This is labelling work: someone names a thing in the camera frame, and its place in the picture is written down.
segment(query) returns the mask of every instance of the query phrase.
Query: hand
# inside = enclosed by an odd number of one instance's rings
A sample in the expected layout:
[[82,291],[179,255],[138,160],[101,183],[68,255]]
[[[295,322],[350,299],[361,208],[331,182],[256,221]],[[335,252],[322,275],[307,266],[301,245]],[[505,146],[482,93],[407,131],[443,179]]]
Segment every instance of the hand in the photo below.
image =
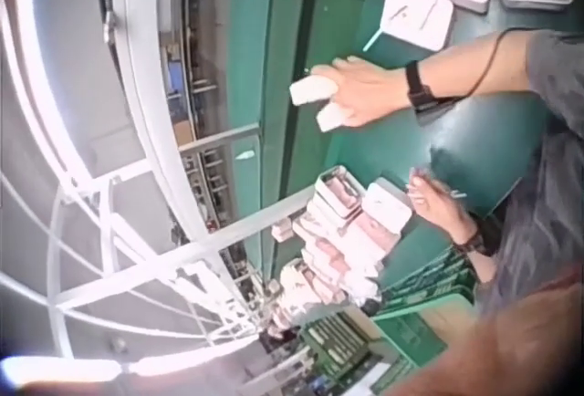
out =
[[408,196],[414,211],[424,220],[440,227],[455,244],[465,244],[476,233],[476,223],[451,195],[450,189],[423,172],[413,172]]
[[314,75],[332,79],[339,91],[331,98],[346,113],[348,127],[360,127],[399,109],[410,107],[403,69],[387,70],[358,57],[336,58],[332,66],[312,68]]

